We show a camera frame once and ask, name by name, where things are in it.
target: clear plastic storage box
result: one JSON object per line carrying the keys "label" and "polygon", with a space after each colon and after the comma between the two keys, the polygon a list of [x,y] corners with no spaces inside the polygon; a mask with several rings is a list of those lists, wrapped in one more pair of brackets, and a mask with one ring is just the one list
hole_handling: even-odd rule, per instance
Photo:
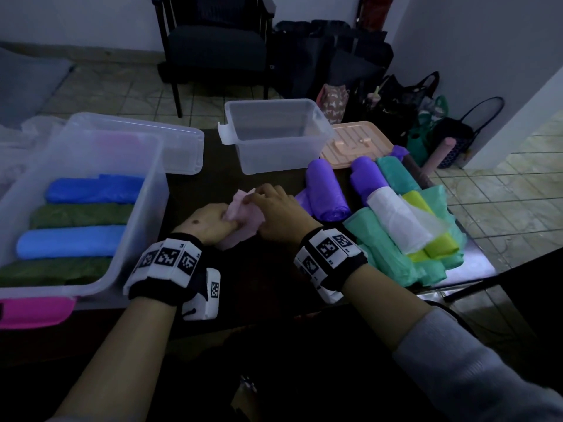
{"label": "clear plastic storage box", "polygon": [[69,124],[89,130],[157,135],[164,143],[162,157],[166,173],[192,175],[203,167],[204,135],[199,129],[93,113],[77,113],[69,119]]}
{"label": "clear plastic storage box", "polygon": [[0,201],[0,266],[14,262],[18,238],[29,229],[31,213],[45,204],[49,184],[62,177],[93,178],[99,174],[144,177],[143,187],[107,273],[81,286],[0,287],[1,298],[78,297],[98,293],[129,275],[141,253],[158,238],[168,201],[162,162],[163,141],[154,133],[96,130],[69,121]]}
{"label": "clear plastic storage box", "polygon": [[311,99],[229,101],[225,145],[236,145],[244,174],[306,168],[319,158],[334,130]]}

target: table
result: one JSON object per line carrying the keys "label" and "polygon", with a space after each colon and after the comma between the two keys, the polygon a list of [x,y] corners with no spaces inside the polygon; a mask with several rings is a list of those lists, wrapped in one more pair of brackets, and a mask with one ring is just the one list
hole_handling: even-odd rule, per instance
{"label": "table", "polygon": [[[242,173],[235,146],[221,143],[216,130],[205,130],[203,169],[195,176],[167,175],[170,198],[160,230],[160,239],[207,203],[229,202],[236,190],[249,191],[269,182],[296,195],[305,187],[305,170],[286,170],[246,176]],[[422,188],[432,182],[420,172],[412,158],[405,166]],[[362,208],[349,184],[349,169],[335,170],[350,209]],[[221,269],[221,301],[215,320],[184,322],[177,317],[172,338],[258,324],[273,319],[320,311],[327,305],[293,265],[297,248],[253,237],[224,252]],[[434,287],[441,289],[496,275],[496,271],[470,240],[462,266],[448,271],[448,278]],[[0,331],[0,366],[93,352],[100,345],[127,305],[123,284],[116,284],[93,297],[83,298],[67,321],[38,330]]]}

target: black armchair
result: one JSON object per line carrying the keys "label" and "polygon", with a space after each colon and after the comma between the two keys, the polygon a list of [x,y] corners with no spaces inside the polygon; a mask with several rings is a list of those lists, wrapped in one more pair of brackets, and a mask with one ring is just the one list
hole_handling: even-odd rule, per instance
{"label": "black armchair", "polygon": [[178,117],[178,83],[187,74],[256,77],[268,99],[272,0],[152,0]]}

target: gray sleeve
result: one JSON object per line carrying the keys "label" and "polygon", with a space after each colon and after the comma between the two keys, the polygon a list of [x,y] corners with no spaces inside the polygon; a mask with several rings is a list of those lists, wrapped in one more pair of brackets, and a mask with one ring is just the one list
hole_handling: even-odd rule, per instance
{"label": "gray sleeve", "polygon": [[563,420],[559,394],[524,381],[439,308],[407,333],[393,359],[450,420]]}

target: hand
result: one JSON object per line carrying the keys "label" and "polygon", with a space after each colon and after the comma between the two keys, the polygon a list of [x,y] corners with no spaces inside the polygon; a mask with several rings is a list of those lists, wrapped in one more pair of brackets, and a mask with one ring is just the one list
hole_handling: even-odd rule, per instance
{"label": "hand", "polygon": [[225,203],[208,204],[196,210],[172,232],[191,234],[199,239],[204,246],[217,244],[238,227],[235,220],[223,220],[223,214],[227,207],[229,205]]}
{"label": "hand", "polygon": [[243,203],[254,203],[264,213],[266,221],[258,232],[265,240],[299,244],[308,232],[322,226],[279,185],[266,183],[247,195]]}

